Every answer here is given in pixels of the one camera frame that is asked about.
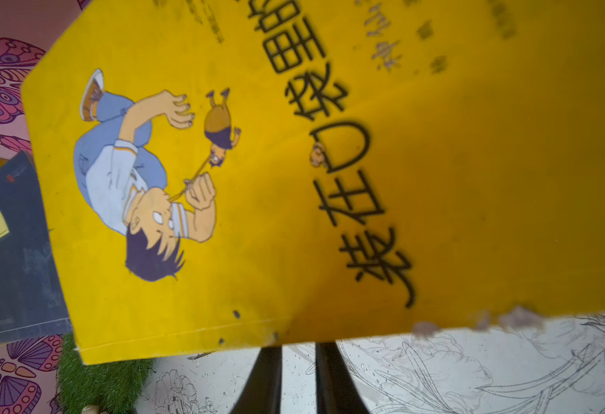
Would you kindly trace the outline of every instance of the small orange cartoon character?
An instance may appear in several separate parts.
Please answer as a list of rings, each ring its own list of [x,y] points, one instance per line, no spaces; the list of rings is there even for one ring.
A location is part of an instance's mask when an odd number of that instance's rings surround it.
[[[204,121],[204,130],[206,138],[212,144],[210,145],[210,157],[208,161],[211,166],[219,167],[224,162],[227,150],[238,145],[240,139],[240,128],[234,128],[234,139],[231,139],[231,115],[226,106],[226,99],[229,97],[229,88],[221,93],[222,104],[215,103],[215,91],[208,92],[206,95],[210,99],[210,111]]]

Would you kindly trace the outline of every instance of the cartoon hand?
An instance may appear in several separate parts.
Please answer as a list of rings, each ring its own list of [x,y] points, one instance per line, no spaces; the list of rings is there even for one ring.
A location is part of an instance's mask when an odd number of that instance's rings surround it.
[[[162,91],[158,96],[162,113],[174,128],[190,128],[192,121],[195,120],[195,114],[188,113],[190,104],[185,102],[186,97],[186,95],[175,96],[169,91]]]
[[[215,200],[215,186],[210,175],[206,172],[187,185],[185,201],[195,210],[206,210]]]

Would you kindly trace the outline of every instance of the blue jeans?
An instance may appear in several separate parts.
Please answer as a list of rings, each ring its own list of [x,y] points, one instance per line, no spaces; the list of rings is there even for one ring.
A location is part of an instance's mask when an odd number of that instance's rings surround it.
[[[134,102],[126,97],[104,92],[98,107],[96,116],[100,121],[89,132],[84,134],[75,143],[73,164],[75,166],[75,178],[77,186],[84,196],[84,200],[91,205],[89,192],[87,191],[87,171],[100,155],[100,151],[107,145],[114,145],[118,139],[118,131],[121,129],[123,118]],[[144,148],[151,139],[151,121],[135,130],[134,145],[139,149],[134,168],[141,178],[146,181],[149,188],[158,187],[165,189],[167,186],[167,172],[158,157]]]

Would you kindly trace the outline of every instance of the purple butterfly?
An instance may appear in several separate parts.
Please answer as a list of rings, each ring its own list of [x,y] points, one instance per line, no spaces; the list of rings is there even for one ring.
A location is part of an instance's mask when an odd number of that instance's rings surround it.
[[[36,377],[33,370],[56,369],[62,342],[60,336],[51,335],[0,346],[0,414],[33,411],[41,395],[40,386],[30,380]]]

